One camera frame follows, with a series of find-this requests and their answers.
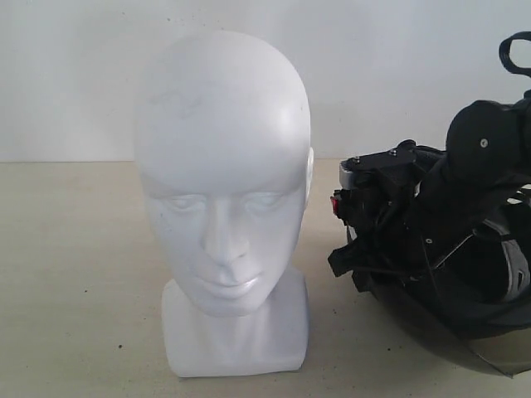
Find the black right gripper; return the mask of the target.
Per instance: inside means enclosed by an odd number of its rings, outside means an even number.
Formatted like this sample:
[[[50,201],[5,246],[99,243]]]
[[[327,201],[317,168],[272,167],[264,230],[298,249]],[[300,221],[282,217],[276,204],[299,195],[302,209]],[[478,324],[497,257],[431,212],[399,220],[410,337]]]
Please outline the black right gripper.
[[[469,233],[473,187],[442,167],[342,165],[339,183],[340,274],[435,273]]]

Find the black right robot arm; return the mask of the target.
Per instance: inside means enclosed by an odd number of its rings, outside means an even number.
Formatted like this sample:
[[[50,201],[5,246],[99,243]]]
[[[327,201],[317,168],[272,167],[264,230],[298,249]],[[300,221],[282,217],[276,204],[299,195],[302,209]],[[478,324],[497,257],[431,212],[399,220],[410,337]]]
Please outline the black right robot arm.
[[[403,276],[434,269],[530,180],[530,101],[477,100],[439,150],[408,139],[343,160],[334,214],[355,238],[329,256],[349,271]]]

